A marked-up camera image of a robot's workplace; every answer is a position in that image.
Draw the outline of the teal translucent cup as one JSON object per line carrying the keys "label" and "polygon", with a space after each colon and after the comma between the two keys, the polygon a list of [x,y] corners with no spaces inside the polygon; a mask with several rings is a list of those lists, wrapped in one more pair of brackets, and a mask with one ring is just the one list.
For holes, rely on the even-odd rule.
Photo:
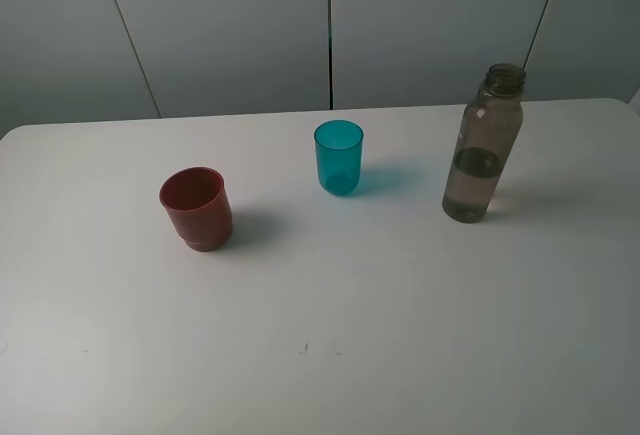
{"label": "teal translucent cup", "polygon": [[322,188],[335,196],[351,193],[360,180],[364,132],[348,120],[330,120],[314,132],[316,167]]}

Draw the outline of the smoky transparent water bottle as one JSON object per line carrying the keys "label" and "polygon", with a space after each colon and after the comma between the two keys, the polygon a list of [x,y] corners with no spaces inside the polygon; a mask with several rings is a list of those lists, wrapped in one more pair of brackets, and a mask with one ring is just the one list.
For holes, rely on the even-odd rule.
{"label": "smoky transparent water bottle", "polygon": [[442,200],[450,218],[471,224],[486,214],[523,123],[525,81],[523,68],[493,65],[466,106]]}

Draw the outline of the red plastic cup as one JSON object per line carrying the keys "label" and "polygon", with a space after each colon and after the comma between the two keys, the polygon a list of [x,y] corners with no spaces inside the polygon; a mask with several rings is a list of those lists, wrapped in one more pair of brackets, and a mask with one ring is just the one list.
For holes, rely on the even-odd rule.
{"label": "red plastic cup", "polygon": [[222,247],[233,231],[233,218],[224,178],[208,167],[191,167],[169,177],[159,200],[177,234],[192,250]]}

